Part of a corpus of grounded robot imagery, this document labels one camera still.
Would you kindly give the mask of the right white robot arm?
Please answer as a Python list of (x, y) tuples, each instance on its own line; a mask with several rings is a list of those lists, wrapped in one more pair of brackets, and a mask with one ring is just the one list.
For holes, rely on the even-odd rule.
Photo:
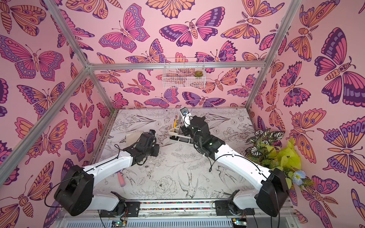
[(222, 139), (211, 135), (205, 117), (192, 116), (186, 108), (181, 109), (181, 116), (184, 124), (182, 131), (191, 136), (197, 152), (227, 166), (254, 187), (252, 191), (237, 191), (233, 194), (230, 203), (232, 210), (258, 207), (271, 217), (279, 216), (289, 196), (284, 172), (254, 163), (233, 150)]

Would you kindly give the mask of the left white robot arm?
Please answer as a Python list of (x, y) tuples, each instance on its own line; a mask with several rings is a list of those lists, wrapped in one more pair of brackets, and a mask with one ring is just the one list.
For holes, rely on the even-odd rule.
[(94, 188), (105, 178), (134, 165), (143, 165), (148, 157), (159, 155), (156, 131), (143, 132), (130, 146), (114, 147), (116, 156), (89, 166), (74, 165), (65, 177), (51, 188), (55, 204), (45, 204), (52, 209), (65, 209), (71, 216), (78, 216), (85, 211), (107, 211), (114, 217), (126, 215), (126, 199), (117, 192), (97, 193)]

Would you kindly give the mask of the yellow toothbrush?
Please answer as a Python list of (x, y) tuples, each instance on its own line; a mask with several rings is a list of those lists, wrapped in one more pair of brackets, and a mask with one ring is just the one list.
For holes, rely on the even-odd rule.
[(175, 116), (175, 120), (174, 120), (174, 124), (173, 124), (173, 128), (176, 128), (176, 127), (177, 127), (178, 122), (179, 122), (179, 116), (178, 116), (178, 115), (176, 115), (176, 116)]

